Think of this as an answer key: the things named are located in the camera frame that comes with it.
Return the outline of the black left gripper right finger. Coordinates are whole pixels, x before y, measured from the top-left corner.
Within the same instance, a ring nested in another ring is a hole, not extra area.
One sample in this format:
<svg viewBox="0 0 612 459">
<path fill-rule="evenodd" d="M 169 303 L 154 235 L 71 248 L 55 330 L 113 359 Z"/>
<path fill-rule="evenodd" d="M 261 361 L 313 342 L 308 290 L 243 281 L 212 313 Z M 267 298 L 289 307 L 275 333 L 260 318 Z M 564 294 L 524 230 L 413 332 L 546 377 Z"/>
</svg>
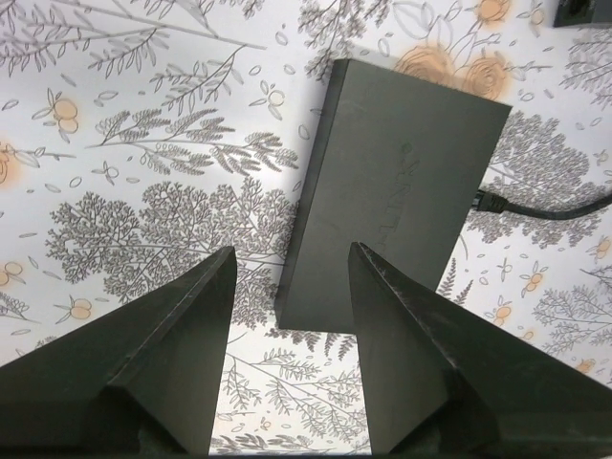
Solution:
<svg viewBox="0 0 612 459">
<path fill-rule="evenodd" d="M 393 458 L 606 458 L 611 391 L 410 279 L 348 256 L 370 446 Z"/>
</svg>

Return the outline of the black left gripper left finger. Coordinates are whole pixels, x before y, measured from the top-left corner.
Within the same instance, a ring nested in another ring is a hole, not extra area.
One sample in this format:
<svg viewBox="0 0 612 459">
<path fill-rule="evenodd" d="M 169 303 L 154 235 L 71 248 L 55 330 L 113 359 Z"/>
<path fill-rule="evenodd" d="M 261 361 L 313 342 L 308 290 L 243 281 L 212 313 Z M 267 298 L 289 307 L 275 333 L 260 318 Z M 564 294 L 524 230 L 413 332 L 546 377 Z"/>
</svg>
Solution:
<svg viewBox="0 0 612 459">
<path fill-rule="evenodd" d="M 225 247 L 5 365 L 2 456 L 207 454 L 236 279 Z"/>
</svg>

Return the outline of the black network switch with ports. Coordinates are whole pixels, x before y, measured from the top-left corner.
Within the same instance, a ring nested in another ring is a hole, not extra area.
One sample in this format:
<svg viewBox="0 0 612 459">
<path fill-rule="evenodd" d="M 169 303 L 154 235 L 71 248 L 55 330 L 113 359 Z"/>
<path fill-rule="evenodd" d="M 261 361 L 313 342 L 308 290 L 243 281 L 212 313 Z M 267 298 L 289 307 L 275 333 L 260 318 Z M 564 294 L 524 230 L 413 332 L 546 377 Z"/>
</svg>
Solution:
<svg viewBox="0 0 612 459">
<path fill-rule="evenodd" d="M 355 242 L 436 289 L 510 112 L 337 60 L 274 303 L 278 327 L 353 332 L 347 260 Z"/>
</svg>

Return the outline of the black rectangular box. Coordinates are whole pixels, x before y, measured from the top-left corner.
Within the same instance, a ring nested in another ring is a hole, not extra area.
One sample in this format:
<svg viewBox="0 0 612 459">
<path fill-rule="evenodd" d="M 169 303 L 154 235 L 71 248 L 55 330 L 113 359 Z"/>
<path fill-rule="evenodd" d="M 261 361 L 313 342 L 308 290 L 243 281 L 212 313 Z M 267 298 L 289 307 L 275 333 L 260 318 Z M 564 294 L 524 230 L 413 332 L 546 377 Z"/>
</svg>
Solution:
<svg viewBox="0 0 612 459">
<path fill-rule="evenodd" d="M 560 0 L 553 27 L 610 28 L 611 20 L 611 0 Z"/>
</svg>

